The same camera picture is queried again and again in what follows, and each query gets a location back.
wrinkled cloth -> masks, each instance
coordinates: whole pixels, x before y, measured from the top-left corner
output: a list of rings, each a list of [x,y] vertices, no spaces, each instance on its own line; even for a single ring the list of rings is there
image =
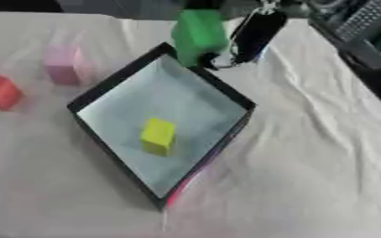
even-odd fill
[[[78,45],[96,84],[173,24],[0,14],[0,73],[26,95],[0,112],[0,237],[381,238],[381,101],[303,20],[257,63],[215,73],[256,112],[176,204],[153,208],[67,111],[91,86],[53,85],[42,61]]]

open box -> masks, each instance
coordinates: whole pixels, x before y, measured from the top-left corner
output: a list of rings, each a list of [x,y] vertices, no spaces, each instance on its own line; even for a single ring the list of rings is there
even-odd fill
[[[203,68],[185,68],[167,43],[68,105],[79,125],[160,208],[248,123],[256,105]],[[170,156],[143,151],[146,121],[177,126]]]

red cube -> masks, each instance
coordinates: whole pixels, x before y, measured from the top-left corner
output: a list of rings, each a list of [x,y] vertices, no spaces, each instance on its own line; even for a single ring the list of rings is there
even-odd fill
[[[0,75],[0,110],[8,111],[22,98],[22,92],[9,80]]]

box rim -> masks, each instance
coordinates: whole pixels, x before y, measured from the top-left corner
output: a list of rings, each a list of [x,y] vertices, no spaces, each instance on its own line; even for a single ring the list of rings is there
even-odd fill
[[[238,125],[242,123],[244,119],[249,117],[252,114],[253,110],[256,107],[256,104],[251,101],[249,98],[238,92],[233,87],[227,85],[225,82],[218,79],[216,76],[211,74],[206,69],[194,66],[187,68],[193,73],[196,73],[200,79],[203,79],[208,85],[214,87],[216,90],[220,91],[223,95],[227,96],[230,100],[237,103],[246,109],[246,113],[239,119],[237,123],[235,123],[231,129],[213,146],[191,169],[188,171],[185,176],[183,176],[175,186],[173,186],[162,198],[159,198],[137,175],[134,173],[123,161],[120,156],[118,156],[97,134],[96,132],[85,122],[78,113],[94,102],[96,99],[100,98],[114,87],[120,85],[125,80],[128,80],[132,75],[139,72],[142,68],[146,67],[150,63],[159,59],[163,55],[168,55],[173,58],[173,60],[177,60],[177,54],[174,48],[172,48],[166,42],[161,43],[159,46],[152,49],[147,54],[139,57],[134,60],[123,69],[114,73],[107,79],[98,83],[96,86],[88,89],[81,96],[74,99],[71,103],[67,105],[68,110],[75,117],[75,120],[80,126],[85,130],[85,132],[92,137],[92,139],[99,145],[99,147],[105,151],[111,158],[116,162],[117,165],[120,165],[124,172],[137,183],[139,188],[150,197],[150,199],[159,207],[163,208],[169,197],[175,193],[180,184],[190,177],[192,174],[197,172],[201,167],[203,167],[212,156],[212,151],[218,147],[226,138],[229,136],[230,132],[233,131]]]

yellow cube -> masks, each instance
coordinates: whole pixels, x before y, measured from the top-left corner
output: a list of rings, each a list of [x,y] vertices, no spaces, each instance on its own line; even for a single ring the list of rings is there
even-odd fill
[[[168,156],[175,137],[175,124],[152,117],[141,134],[143,150],[159,156]]]

